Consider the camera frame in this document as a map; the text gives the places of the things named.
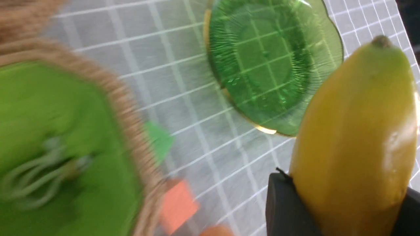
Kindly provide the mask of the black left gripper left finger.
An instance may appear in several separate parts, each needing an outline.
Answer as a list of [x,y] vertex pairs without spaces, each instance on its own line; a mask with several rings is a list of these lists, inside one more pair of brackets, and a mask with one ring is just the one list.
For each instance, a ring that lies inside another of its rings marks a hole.
[[322,235],[298,196],[293,179],[280,168],[269,175],[265,220],[268,236]]

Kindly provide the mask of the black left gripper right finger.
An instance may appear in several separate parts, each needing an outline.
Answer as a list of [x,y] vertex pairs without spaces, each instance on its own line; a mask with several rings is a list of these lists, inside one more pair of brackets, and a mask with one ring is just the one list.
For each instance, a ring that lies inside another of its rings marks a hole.
[[420,235],[420,193],[408,187],[392,236]]

